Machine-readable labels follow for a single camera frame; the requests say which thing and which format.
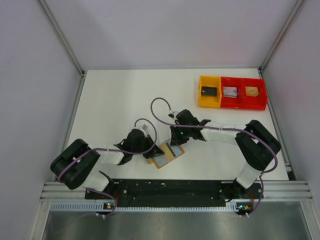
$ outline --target white table surface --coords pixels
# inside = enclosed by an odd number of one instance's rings
[[[155,97],[166,98],[174,111],[190,110],[199,121],[210,119],[219,123],[247,124],[255,119],[276,135],[268,108],[253,111],[198,107],[200,75],[259,78],[254,68],[89,70],[68,144],[78,138],[92,148],[118,144],[127,137],[136,119],[147,118],[157,129],[159,145],[171,137],[171,132],[150,112],[150,103]],[[154,111],[164,121],[171,122],[164,102],[156,101]],[[151,126],[148,132],[154,137]],[[239,147],[227,143],[190,139],[182,147],[185,154],[161,169],[147,164],[142,156],[134,156],[125,165],[107,164],[101,170],[111,178],[124,179],[233,180],[246,162]],[[264,180],[288,180],[282,153],[277,157],[277,169],[265,174]]]

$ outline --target white wall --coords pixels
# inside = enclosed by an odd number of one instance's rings
[[[0,239],[27,239],[78,82],[35,0],[0,7]]]
[[[47,0],[85,70],[259,67],[296,0]]]
[[[296,173],[320,209],[320,1],[307,0],[265,72]]]

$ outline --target metal corner post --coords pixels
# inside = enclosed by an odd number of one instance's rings
[[[51,202],[39,202],[35,218],[33,220],[32,229],[28,237],[29,240],[41,240],[43,238],[50,208]]]
[[[266,79],[264,74],[258,70],[259,72],[259,75],[260,75],[260,78],[261,79]],[[277,113],[276,113],[276,109],[275,109],[275,103],[274,103],[274,100],[273,100],[273,97],[272,97],[272,93],[271,93],[271,90],[270,90],[270,86],[268,85],[268,81],[266,80],[265,81],[265,86],[266,86],[266,90],[267,90],[267,94],[268,94],[268,108],[269,108],[269,111],[270,111],[270,115],[271,115],[271,119],[272,119],[272,122],[273,122],[273,125],[274,125],[274,129],[275,129],[275,133],[276,133],[276,136],[282,146],[282,153],[283,153],[283,158],[284,158],[284,162],[286,164],[291,164],[290,162],[290,156],[289,156],[289,151],[288,151],[288,148],[285,144],[285,139],[284,139],[284,136],[283,136],[283,131],[282,131],[282,127],[281,127],[281,124],[277,118]]]
[[[84,74],[84,70],[79,64],[78,59],[76,58],[76,55],[74,54],[72,48],[70,47],[68,41],[66,40],[66,37],[62,30],[60,29],[57,20],[55,19],[55,16],[51,12],[46,0],[37,0],[39,3],[41,9],[43,10],[45,16],[47,17],[53,31],[56,34],[56,37],[58,38],[59,42],[61,43],[65,53],[68,55],[69,59],[73,63],[74,67],[77,69],[78,73],[82,76]]]
[[[267,55],[265,56],[265,58],[264,58],[264,60],[263,60],[263,62],[261,64],[261,67],[259,68],[262,73],[267,68],[267,66],[268,66],[271,58],[273,57],[275,51],[278,49],[278,46],[280,45],[280,43],[284,39],[286,33],[288,32],[288,29],[292,26],[294,20],[296,19],[296,17],[298,16],[300,11],[302,10],[305,1],[306,0],[297,0],[296,1],[291,13],[289,14],[289,17],[285,21],[281,31],[279,32],[278,36],[276,37],[273,45],[271,46],[270,50],[268,51]]]
[[[302,201],[300,204],[311,238],[313,240],[320,239],[320,218],[315,202]]]
[[[59,148],[59,154],[64,149],[66,149],[66,147],[68,145],[69,137],[70,137],[70,134],[71,134],[71,129],[72,129],[72,126],[73,126],[74,121],[75,121],[76,112],[77,112],[79,101],[80,101],[80,96],[81,96],[82,90],[84,88],[85,79],[86,79],[86,75],[85,74],[80,76],[80,82],[79,82],[79,85],[77,87],[77,91],[76,91],[75,99],[74,99],[74,102],[73,102],[72,110],[71,110],[70,116],[68,118],[69,121],[68,121],[66,129],[64,131],[63,141],[62,141],[62,144],[61,144],[61,146]]]

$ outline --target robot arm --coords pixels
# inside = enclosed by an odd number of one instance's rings
[[[187,109],[176,115],[171,113],[169,117],[173,118],[178,125],[190,125],[190,128],[179,126],[170,127],[171,145],[184,144],[192,137],[195,140],[218,141],[239,146],[246,160],[240,174],[233,182],[234,190],[238,192],[239,195],[246,192],[262,172],[266,170],[274,158],[269,149],[260,142],[255,142],[246,132],[250,132],[264,141],[275,154],[281,149],[281,145],[277,139],[257,120],[252,120],[247,125],[217,123],[208,119],[199,122]],[[203,126],[204,128],[193,128],[191,126]]]
[[[107,148],[91,149],[85,141],[77,139],[52,162],[50,169],[70,190],[84,187],[103,191],[111,181],[100,171],[104,164],[126,164],[131,161],[133,153],[143,153],[153,145],[154,141],[147,134],[146,125],[133,128],[120,143]],[[74,162],[83,154],[80,161]],[[157,145],[154,145],[150,151],[143,154],[143,157],[150,159],[164,154]]]

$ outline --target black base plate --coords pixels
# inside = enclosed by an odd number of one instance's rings
[[[154,180],[154,179],[113,179],[104,192],[118,201],[118,207],[224,207],[226,206],[222,189],[232,183],[219,180]],[[254,183],[251,193],[257,199],[260,196],[259,183]],[[94,192],[86,192],[85,199],[107,199]]]

